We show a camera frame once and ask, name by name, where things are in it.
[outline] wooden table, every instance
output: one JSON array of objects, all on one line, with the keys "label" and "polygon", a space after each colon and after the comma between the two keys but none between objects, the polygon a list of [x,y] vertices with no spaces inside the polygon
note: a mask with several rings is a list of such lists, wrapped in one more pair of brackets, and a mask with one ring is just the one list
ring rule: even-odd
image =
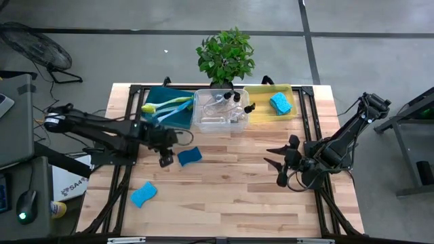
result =
[{"label": "wooden table", "polygon": [[[106,116],[121,117],[125,113],[131,84],[113,84]],[[340,126],[332,89],[314,85],[315,100],[323,137],[331,136]],[[125,206],[121,234],[123,236],[183,237],[320,237],[317,208],[312,190],[292,192],[276,185],[277,172],[262,158],[283,162],[267,148],[282,147],[291,134],[305,140],[298,96],[294,93],[298,116],[290,121],[254,123],[241,134],[201,134],[191,131],[203,160],[181,167],[175,163],[160,168],[159,156],[141,146],[133,167],[130,190]],[[309,119],[311,108],[306,101]],[[311,134],[315,135],[313,126]],[[88,227],[107,201],[113,166],[101,167],[93,173],[87,188],[77,231]],[[331,175],[337,206],[352,225],[363,232],[355,190],[345,172]],[[297,187],[295,178],[292,184]],[[152,182],[158,193],[137,208],[131,193],[145,182]],[[111,225],[115,224],[117,206]],[[325,215],[331,230],[330,212]]]}]

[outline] teal tray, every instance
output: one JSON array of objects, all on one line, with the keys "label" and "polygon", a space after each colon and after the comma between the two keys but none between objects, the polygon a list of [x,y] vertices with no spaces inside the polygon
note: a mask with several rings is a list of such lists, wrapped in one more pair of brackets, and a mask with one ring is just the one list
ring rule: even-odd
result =
[{"label": "teal tray", "polygon": [[[167,87],[152,87],[148,93],[148,97],[146,98],[145,103],[151,102],[151,103],[158,104],[174,98],[194,96],[194,95],[195,94],[193,92],[181,91],[178,89],[171,89]],[[167,104],[165,106],[159,107],[157,111],[163,108],[169,108],[171,106],[178,106],[183,103],[184,102]],[[193,116],[193,109],[191,110],[184,109],[183,111],[176,113],[175,115],[172,115],[167,119],[163,120],[161,122],[161,125],[178,127],[183,129],[190,129],[192,116]],[[150,122],[152,121],[152,114],[142,113],[142,117],[147,121]]]}]

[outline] fan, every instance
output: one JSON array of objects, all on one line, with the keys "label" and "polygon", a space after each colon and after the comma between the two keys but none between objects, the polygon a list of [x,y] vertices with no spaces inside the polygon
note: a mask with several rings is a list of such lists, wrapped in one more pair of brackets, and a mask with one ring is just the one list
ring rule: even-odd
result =
[{"label": "fan", "polygon": [[[77,75],[65,72],[73,64],[71,56],[56,42],[40,33],[33,33],[31,27],[17,22],[7,22],[0,25],[0,37],[13,50],[19,52],[32,62],[47,68],[47,72],[55,83],[83,82]],[[63,73],[77,79],[59,81],[54,73]]]}]

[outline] desk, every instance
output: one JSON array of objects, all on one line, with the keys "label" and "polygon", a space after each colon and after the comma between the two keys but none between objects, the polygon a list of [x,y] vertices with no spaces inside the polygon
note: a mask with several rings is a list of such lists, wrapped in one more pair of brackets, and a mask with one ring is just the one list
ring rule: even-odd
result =
[{"label": "desk", "polygon": [[[125,114],[131,84],[115,83],[107,106],[107,117]],[[319,123],[324,137],[340,126],[330,86],[313,86]],[[295,96],[300,111],[298,96]],[[311,108],[306,100],[308,118]],[[313,126],[311,134],[315,135]],[[290,121],[254,123],[241,134],[201,134],[192,126],[203,155],[200,163],[181,167],[177,159],[160,168],[159,156],[140,147],[133,167],[125,206],[123,236],[167,237],[320,237],[313,191],[292,192],[276,185],[277,172],[262,158],[283,161],[267,148],[282,147],[291,134],[305,140],[301,114]],[[103,166],[90,177],[77,231],[89,226],[106,203],[113,166]],[[346,173],[331,175],[337,206],[360,232],[363,232],[355,190]],[[151,181],[157,195],[138,209],[131,193]],[[325,207],[329,226],[330,213]],[[117,206],[114,207],[111,226]]]},{"label": "desk", "polygon": [[[30,224],[22,225],[16,215],[16,202],[18,197],[28,190],[28,183],[33,168],[31,189],[37,191],[38,216]],[[1,173],[11,177],[11,204],[12,209],[0,213],[0,241],[31,239],[48,237],[53,233],[50,201],[53,199],[52,192],[52,168],[46,157],[38,157],[2,169]]]}]

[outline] gray floor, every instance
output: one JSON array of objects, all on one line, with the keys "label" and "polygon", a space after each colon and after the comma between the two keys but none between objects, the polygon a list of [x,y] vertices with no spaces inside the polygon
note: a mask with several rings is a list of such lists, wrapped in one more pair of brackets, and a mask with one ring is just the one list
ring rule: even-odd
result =
[{"label": "gray floor", "polygon": [[[431,0],[305,0],[312,31],[433,33]],[[302,31],[297,0],[12,0],[0,21],[33,27],[218,30],[237,25],[247,31]],[[83,84],[56,85],[62,103],[95,111],[105,108],[114,82],[208,82],[196,66],[202,36],[50,34],[73,57],[72,73]],[[276,83],[312,84],[303,37],[252,37],[257,67],[243,83],[269,75]],[[433,86],[434,39],[313,38],[321,84],[331,85],[338,111],[363,92],[402,104]],[[33,64],[0,45],[0,68],[35,71]],[[40,77],[35,104],[52,103],[50,84]],[[344,123],[351,114],[343,115]],[[355,183],[363,225],[373,237],[434,242],[434,196],[398,200],[411,186],[392,131],[372,128],[359,138]],[[81,145],[50,134],[51,148],[72,152]]]}]

